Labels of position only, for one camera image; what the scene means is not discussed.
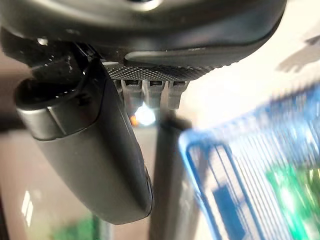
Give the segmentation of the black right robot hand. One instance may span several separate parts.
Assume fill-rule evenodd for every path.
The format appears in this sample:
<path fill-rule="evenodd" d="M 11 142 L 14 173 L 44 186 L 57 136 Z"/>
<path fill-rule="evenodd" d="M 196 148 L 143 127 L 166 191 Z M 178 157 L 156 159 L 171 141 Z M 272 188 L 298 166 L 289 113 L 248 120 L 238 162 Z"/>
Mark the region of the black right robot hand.
<path fill-rule="evenodd" d="M 285 0 L 3 0 L 0 42 L 31 78 L 16 110 L 47 160 L 94 214 L 116 225 L 154 205 L 120 91 L 149 96 L 236 63 L 277 30 Z"/>

